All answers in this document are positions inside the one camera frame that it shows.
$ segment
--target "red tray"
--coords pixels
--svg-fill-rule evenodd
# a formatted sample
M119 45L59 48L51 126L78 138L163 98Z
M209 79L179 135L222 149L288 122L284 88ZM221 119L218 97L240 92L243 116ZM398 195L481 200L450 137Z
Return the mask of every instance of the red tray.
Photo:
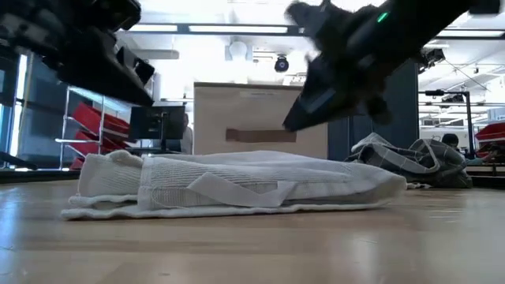
M80 170L84 165L84 158L78 157L73 160L72 166L70 166L70 170Z
M475 138L481 142L492 142L505 140L505 122L495 123L484 127Z
M73 119L95 134L100 130L100 110L85 103L80 103L77 109L75 109L73 112ZM129 124L110 114L105 114L103 120L103 135L118 140L126 140L129 135Z
M96 140L98 141L98 137L92 133L87 133L84 131L79 131L76 134L76 140ZM101 147L101 154L110 153L115 150L120 150L128 147L128 145L122 142L113 142L111 139L106 137L103 138L103 144ZM69 144L74 150L86 156L88 154L98 154L98 144L97 143L71 143Z
M475 153L477 155L477 157L484 158L485 156L489 155L490 154L489 150L493 144L504 145L505 143L502 141L484 143L484 145L482 145L481 148L479 150L477 150L477 153Z

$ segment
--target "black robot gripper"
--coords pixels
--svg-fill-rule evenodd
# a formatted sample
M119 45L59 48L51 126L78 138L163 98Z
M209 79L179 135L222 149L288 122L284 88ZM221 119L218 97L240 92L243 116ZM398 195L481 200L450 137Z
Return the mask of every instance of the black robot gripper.
M310 6L296 2L286 13L304 29L320 55L308 62L304 87L286 116L285 129L294 132L355 115L361 102L375 123L390 123L392 114L380 96L383 90L374 86L364 72L373 62L346 54L348 39L376 13L376 7L366 6L351 13L331 3Z

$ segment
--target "green indicator light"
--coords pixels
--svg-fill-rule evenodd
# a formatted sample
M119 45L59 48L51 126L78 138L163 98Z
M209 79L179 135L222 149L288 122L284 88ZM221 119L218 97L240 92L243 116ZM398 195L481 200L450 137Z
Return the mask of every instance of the green indicator light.
M377 23L380 23L381 21L384 21L384 19L386 19L388 15L389 15L388 12L381 13L379 15L379 17L377 18Z

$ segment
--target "computer monitor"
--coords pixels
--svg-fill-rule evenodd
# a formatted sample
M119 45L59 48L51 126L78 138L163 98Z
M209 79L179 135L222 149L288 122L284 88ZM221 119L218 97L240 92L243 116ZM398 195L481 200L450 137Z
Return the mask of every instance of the computer monitor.
M132 107L129 138L180 140L184 116L185 106Z
M169 148L170 151L182 152L180 140L169 139L166 141L166 147Z

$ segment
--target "shelving rack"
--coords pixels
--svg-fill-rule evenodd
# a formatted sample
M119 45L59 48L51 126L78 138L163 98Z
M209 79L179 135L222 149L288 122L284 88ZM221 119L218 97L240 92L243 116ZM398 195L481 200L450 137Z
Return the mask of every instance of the shelving rack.
M67 126L68 121L74 121L74 122L78 123L80 127L82 127L83 129L85 129L86 131L92 133L84 125L82 125L81 123L79 123L73 117L69 116L70 93L71 92L76 92L78 95L82 95L81 93L78 92L78 90L80 90L80 89L79 88L73 88L71 86L67 87L67 89L66 89L65 114L63 115L62 137L55 139L56 142L60 143L60 167L59 167L59 170L63 170L63 158L64 158L64 154L65 154L65 148L73 149L77 154L79 154L79 155L81 155L81 156L84 157L84 155L82 153L80 153L75 148L73 148L72 146L70 146L69 145L70 143L97 143L99 145L98 146L98 154L100 155L101 151L102 151L102 144L103 144L103 122L105 120L105 104L106 104L106 102L105 102L105 96L104 95L100 95L101 96L101 102L100 102L100 106L101 106L100 114L101 114L101 117L100 117L99 132L98 133L93 133L96 136L98 136L99 139L98 140L75 140L75 139L66 139L65 138L66 126Z

